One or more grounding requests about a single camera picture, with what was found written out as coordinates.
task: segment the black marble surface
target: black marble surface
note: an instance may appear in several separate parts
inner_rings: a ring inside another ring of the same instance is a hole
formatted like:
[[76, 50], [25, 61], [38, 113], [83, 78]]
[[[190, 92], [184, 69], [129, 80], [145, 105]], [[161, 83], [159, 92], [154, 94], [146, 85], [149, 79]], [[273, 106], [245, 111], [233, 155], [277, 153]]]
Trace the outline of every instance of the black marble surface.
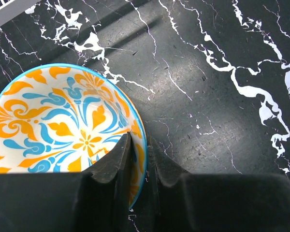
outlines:
[[190, 172], [290, 179], [290, 0], [42, 0], [0, 27], [0, 92], [56, 62], [117, 83]]

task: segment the bowl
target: bowl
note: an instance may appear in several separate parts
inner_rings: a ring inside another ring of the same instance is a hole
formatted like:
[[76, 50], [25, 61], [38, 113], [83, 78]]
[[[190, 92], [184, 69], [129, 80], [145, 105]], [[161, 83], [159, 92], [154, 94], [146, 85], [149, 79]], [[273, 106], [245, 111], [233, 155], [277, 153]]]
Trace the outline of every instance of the bowl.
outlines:
[[132, 206], [147, 166], [145, 130], [135, 106], [90, 69], [42, 65], [19, 75], [0, 94], [0, 173], [80, 172], [128, 131], [135, 150]]

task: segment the table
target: table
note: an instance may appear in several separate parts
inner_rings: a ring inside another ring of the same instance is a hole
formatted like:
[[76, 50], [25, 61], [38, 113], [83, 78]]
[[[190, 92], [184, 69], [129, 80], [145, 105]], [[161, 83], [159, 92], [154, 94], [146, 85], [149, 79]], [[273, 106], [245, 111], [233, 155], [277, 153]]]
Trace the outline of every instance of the table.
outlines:
[[0, 27], [0, 92], [59, 62], [116, 83], [188, 171], [290, 179], [290, 0], [42, 0]]

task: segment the blue rim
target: blue rim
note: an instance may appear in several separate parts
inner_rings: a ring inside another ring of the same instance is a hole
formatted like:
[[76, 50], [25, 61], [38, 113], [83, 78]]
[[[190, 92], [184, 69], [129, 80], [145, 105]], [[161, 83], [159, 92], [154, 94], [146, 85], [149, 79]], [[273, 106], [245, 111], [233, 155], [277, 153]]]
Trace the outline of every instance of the blue rim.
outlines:
[[123, 98], [125, 100], [125, 102], [128, 104], [129, 108], [132, 110], [132, 113], [134, 115], [134, 117], [136, 118], [137, 122], [139, 125], [141, 125], [141, 134], [142, 134], [142, 138], [145, 138], [143, 139], [143, 146], [145, 148], [145, 168], [144, 168], [144, 173], [143, 173], [143, 176], [142, 176], [142, 180], [141, 180], [141, 183], [140, 183], [140, 188], [137, 192], [137, 194], [135, 195], [135, 198], [132, 202], [132, 204], [130, 205], [129, 209], [131, 209], [133, 207], [133, 205], [135, 204], [136, 200], [138, 199], [141, 191], [142, 191], [142, 188], [143, 188], [143, 185], [144, 185], [144, 181], [145, 181], [145, 176], [146, 176], [146, 170], [147, 170], [147, 163], [148, 163], [148, 151], [147, 151], [147, 141], [146, 141], [146, 134], [145, 134], [145, 131], [144, 131], [144, 128], [143, 128], [143, 124], [142, 124], [142, 121], [139, 117], [139, 115], [136, 113], [136, 109], [134, 108], [134, 106], [131, 104], [131, 101], [130, 99], [128, 99], [126, 97], [126, 95], [122, 92], [122, 90], [120, 88], [118, 88], [116, 85], [114, 85], [112, 82], [110, 82], [107, 78], [105, 78], [104, 76], [100, 75], [99, 73], [91, 70], [91, 69], [88, 69], [88, 68], [85, 68], [85, 67], [82, 67], [82, 66], [78, 66], [78, 65], [75, 65], [75, 64], [66, 64], [66, 63], [54, 63], [54, 64], [45, 64], [45, 65], [41, 65], [41, 66], [38, 66], [38, 67], [35, 67], [35, 68], [32, 68], [26, 72], [23, 72], [22, 74], [20, 74], [19, 76], [17, 76], [14, 80], [12, 80], [4, 89], [3, 91], [0, 93], [0, 98], [2, 97], [2, 95], [8, 90], [8, 88], [17, 80], [19, 80], [20, 78], [22, 78], [23, 76], [25, 76], [27, 73], [30, 73], [34, 70], [37, 70], [37, 69], [43, 69], [43, 68], [49, 68], [49, 67], [54, 67], [54, 66], [60, 66], [60, 67], [70, 67], [70, 68], [74, 68], [74, 69], [78, 69], [78, 70], [81, 70], [81, 71], [85, 71], [85, 72], [89, 72], [95, 76], [98, 76], [99, 78], [101, 78], [102, 80], [106, 81], [108, 84], [110, 84], [115, 90], [117, 90], [117, 92], [120, 94], [121, 98]]

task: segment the bowl rim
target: bowl rim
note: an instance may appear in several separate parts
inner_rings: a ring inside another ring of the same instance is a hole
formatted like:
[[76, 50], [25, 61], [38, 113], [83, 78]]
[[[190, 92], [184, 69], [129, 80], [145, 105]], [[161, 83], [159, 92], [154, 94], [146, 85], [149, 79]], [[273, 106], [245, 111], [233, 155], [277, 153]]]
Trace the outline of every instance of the bowl rim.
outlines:
[[119, 87], [117, 87], [115, 84], [113, 84], [111, 81], [109, 81], [106, 77], [102, 76], [101, 74], [99, 74], [96, 71], [93, 71], [93, 70], [91, 70], [89, 68], [86, 68], [86, 67], [83, 67], [83, 66], [79, 66], [79, 65], [75, 65], [75, 64], [68, 64], [68, 63], [51, 63], [51, 64], [44, 64], [44, 65], [40, 65], [40, 66], [31, 68], [31, 69], [29, 69], [29, 70], [21, 73], [20, 75], [18, 75], [16, 78], [14, 78], [1, 91], [1, 93], [0, 93], [0, 99], [3, 96], [3, 94], [11, 87], [11, 85], [14, 82], [16, 82], [20, 78], [24, 77], [26, 74], [28, 74], [28, 73], [30, 73], [32, 71], [38, 70], [38, 69], [50, 68], [50, 67], [70, 67], [70, 68], [74, 68], [74, 69], [78, 69], [78, 70], [81, 70], [81, 71], [88, 72], [88, 73], [90, 73], [92, 75], [95, 75], [95, 76], [99, 77], [103, 81], [107, 82], [113, 89], [115, 89], [120, 94], [120, 97], [128, 104], [129, 108], [131, 109], [132, 113], [134, 114], [134, 117], [137, 120], [138, 124], [140, 125], [140, 129], [141, 129], [142, 142], [143, 142], [143, 146], [144, 146], [144, 150], [145, 150], [145, 168], [144, 168], [144, 173], [142, 175], [142, 180], [141, 180], [141, 183], [140, 183], [139, 190], [138, 190], [137, 194], [135, 195], [135, 198], [134, 198], [133, 202], [129, 206], [129, 209], [132, 209], [132, 207], [134, 206], [136, 200], [140, 196], [140, 193], [142, 191], [142, 188], [143, 188], [143, 185], [144, 185], [144, 181], [145, 181], [146, 170], [147, 170], [147, 165], [148, 165], [147, 140], [146, 140], [146, 134], [145, 134], [145, 131], [144, 131], [144, 125], [142, 123], [141, 116], [136, 111], [136, 108], [135, 108], [134, 104], [132, 103], [132, 101], [128, 98], [128, 96]]

